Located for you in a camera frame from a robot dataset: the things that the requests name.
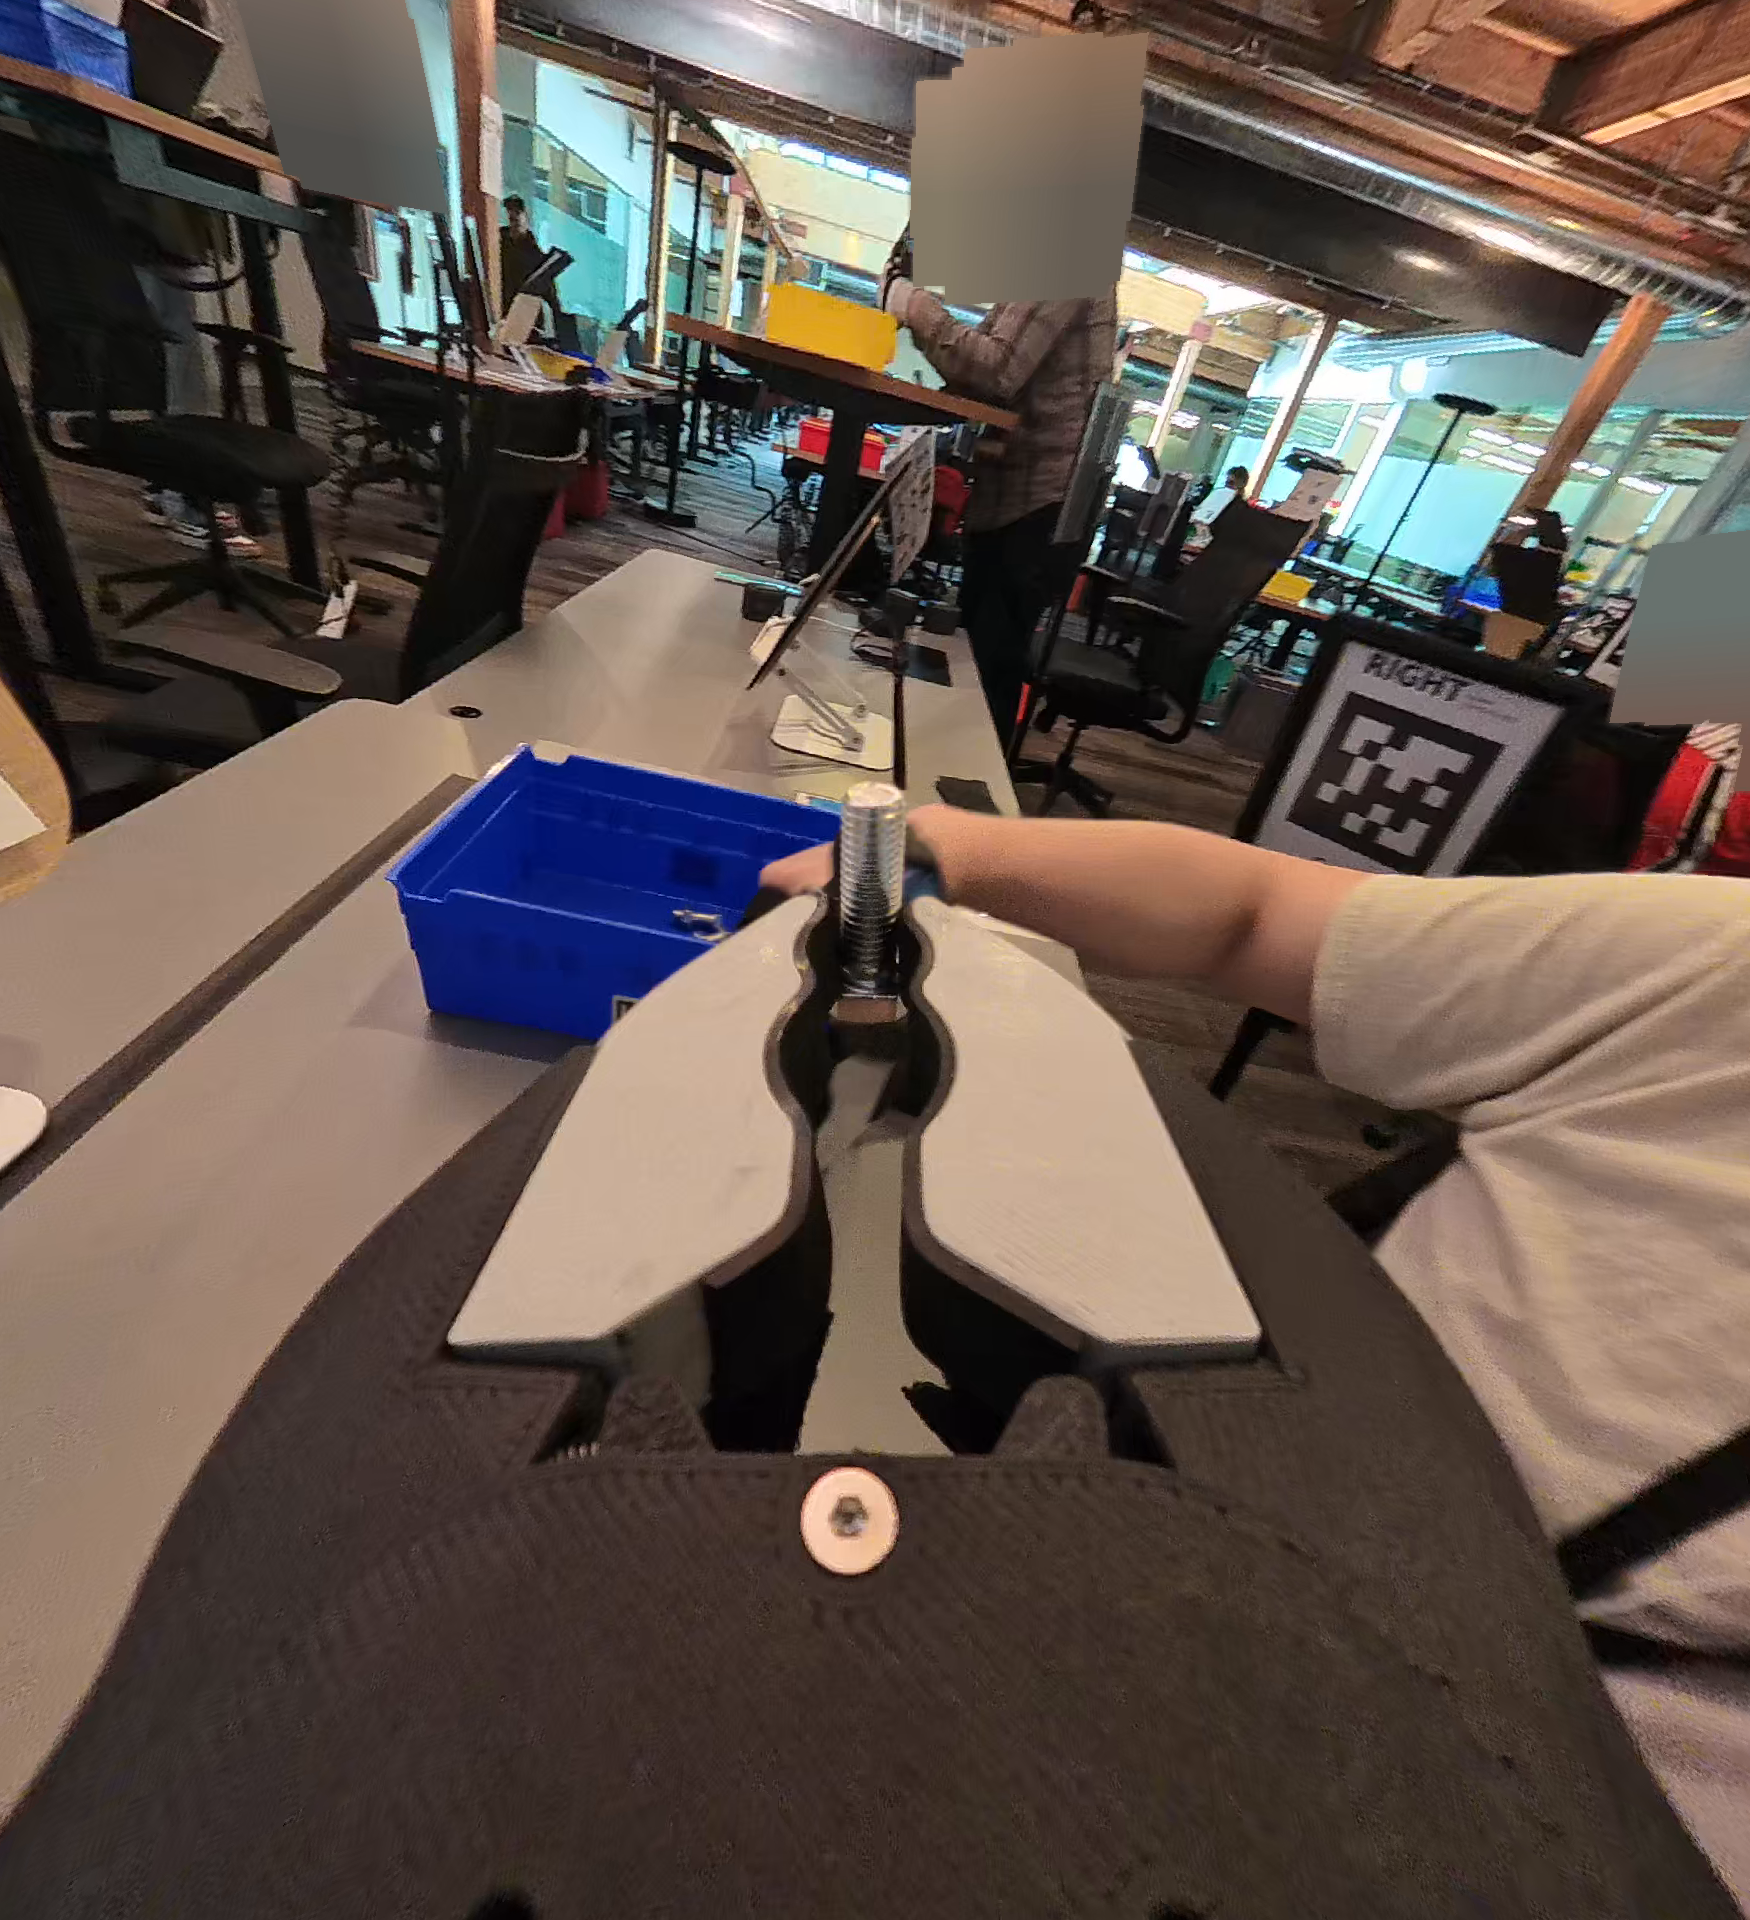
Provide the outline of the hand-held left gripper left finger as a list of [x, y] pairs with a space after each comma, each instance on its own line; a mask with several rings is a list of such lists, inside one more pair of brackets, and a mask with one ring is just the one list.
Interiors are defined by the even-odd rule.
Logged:
[[777, 903], [594, 1049], [455, 1322], [451, 1357], [772, 1399], [829, 1324], [820, 896]]

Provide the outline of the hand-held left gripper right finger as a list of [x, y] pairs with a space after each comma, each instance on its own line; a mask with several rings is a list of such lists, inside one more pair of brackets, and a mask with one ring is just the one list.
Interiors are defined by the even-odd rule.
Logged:
[[904, 1326], [947, 1388], [1245, 1361], [1262, 1326], [1125, 1032], [998, 925], [907, 910], [928, 1067], [904, 1170]]

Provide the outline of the blue plastic bin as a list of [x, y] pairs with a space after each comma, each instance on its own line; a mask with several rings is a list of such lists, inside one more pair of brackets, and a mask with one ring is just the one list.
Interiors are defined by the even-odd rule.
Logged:
[[391, 868], [433, 1015], [600, 1039], [703, 951], [675, 908], [729, 936], [765, 866], [837, 837], [839, 806], [530, 747], [493, 767]]

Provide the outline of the steel bolt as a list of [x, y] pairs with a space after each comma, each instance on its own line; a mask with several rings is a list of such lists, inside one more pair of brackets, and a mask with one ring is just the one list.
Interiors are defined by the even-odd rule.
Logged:
[[835, 855], [830, 1026], [848, 1053], [880, 1053], [905, 1021], [896, 930], [904, 908], [905, 803], [888, 780], [861, 780], [841, 803]]

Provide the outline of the person's right forearm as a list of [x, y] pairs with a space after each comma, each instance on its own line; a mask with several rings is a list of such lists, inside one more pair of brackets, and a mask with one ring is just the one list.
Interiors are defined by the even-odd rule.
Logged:
[[1070, 948], [1097, 973], [1183, 978], [1309, 1021], [1327, 932], [1365, 874], [1151, 824], [1009, 822], [955, 906]]

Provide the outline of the black office chair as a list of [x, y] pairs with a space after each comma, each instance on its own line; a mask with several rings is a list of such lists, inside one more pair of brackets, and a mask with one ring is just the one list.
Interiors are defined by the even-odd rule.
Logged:
[[264, 493], [323, 485], [328, 458], [273, 425], [143, 409], [141, 400], [168, 396], [168, 355], [152, 328], [28, 324], [28, 366], [33, 422], [50, 454], [137, 483], [145, 493], [175, 495], [200, 514], [196, 559], [98, 575], [98, 612], [128, 632], [210, 598], [223, 612], [250, 612], [282, 637], [299, 637], [282, 604], [320, 608], [326, 592], [240, 562], [219, 514], [253, 507]]
[[98, 741], [205, 772], [320, 711], [405, 705], [522, 627], [532, 562], [582, 454], [578, 400], [485, 396], [400, 648], [156, 639], [143, 654], [168, 661], [168, 676], [113, 709]]
[[1110, 814], [1110, 792], [1077, 768], [1085, 732], [1130, 732], [1168, 747], [1189, 739], [1211, 664], [1307, 537], [1307, 522], [1235, 500], [1170, 583], [1081, 567], [1087, 637], [1064, 637], [1058, 624], [1047, 632], [1010, 741], [1010, 780], [1040, 782], [1037, 816], [1061, 799], [1095, 820]]

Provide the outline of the framed black-and-white marker sign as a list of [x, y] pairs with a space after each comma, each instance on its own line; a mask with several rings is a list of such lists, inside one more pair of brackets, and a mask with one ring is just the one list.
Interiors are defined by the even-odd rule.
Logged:
[[1599, 723], [1553, 668], [1339, 614], [1234, 835], [1359, 874], [1479, 871], [1519, 801]]

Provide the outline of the black board on clear stand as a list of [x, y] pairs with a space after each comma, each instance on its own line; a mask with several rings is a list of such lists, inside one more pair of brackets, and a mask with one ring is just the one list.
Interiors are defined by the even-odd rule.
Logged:
[[[746, 691], [780, 688], [780, 707], [769, 728], [783, 753], [855, 768], [869, 775], [904, 775], [904, 681], [907, 624], [896, 624], [884, 608], [889, 592], [904, 590], [909, 569], [922, 559], [935, 529], [935, 427], [909, 425], [888, 451], [872, 493], [822, 551], [802, 580], [792, 612], [780, 612], [757, 627], [750, 645]], [[862, 583], [862, 602], [872, 604], [888, 627], [874, 636], [876, 661], [888, 673], [888, 702], [862, 694], [856, 683], [809, 651], [810, 632], [850, 583]]]

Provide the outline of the yellow plastic bin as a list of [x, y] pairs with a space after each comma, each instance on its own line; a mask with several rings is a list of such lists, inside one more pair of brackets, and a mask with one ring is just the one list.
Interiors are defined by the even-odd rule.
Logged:
[[898, 324], [880, 306], [779, 280], [767, 289], [763, 340], [862, 371], [888, 371]]

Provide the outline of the black floor lamp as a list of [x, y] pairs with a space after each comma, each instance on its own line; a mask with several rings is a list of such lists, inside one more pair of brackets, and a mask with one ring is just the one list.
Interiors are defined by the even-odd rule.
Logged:
[[1344, 503], [1343, 612], [1449, 612], [1487, 537], [1492, 474], [1471, 436], [1494, 407], [1439, 394], [1406, 404]]

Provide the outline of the dark standing desk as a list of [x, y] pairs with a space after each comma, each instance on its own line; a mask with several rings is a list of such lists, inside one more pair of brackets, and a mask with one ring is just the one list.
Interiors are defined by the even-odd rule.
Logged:
[[[242, 138], [145, 107], [93, 81], [0, 52], [0, 115], [93, 159], [118, 188], [225, 216], [240, 247], [242, 280], [256, 338], [237, 346], [256, 359], [264, 420], [273, 431], [297, 423], [278, 340], [281, 304], [266, 230], [304, 233], [307, 212], [293, 203], [281, 158]], [[56, 513], [40, 444], [0, 346], [0, 509], [6, 516], [34, 610], [46, 632], [50, 668], [74, 683], [137, 691], [148, 676], [120, 671], [97, 639], [86, 590]]]

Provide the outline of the blue storage crate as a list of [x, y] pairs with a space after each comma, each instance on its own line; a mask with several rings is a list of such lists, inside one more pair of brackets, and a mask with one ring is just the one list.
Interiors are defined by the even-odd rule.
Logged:
[[131, 58], [117, 16], [82, 5], [0, 3], [0, 56], [128, 99]]

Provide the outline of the silver ventilation duct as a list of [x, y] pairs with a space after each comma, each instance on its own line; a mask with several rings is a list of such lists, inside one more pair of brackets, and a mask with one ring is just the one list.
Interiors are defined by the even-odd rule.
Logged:
[[1302, 131], [1286, 120], [1179, 87], [1147, 83], [1143, 124], [1414, 224], [1582, 278], [1617, 297], [1654, 298], [1715, 329], [1750, 324], [1750, 275], [1736, 267], [1678, 258], [1611, 229], [1567, 229], [1549, 216], [1521, 212], [1484, 192], [1437, 179], [1424, 168], [1372, 156], [1340, 138]]

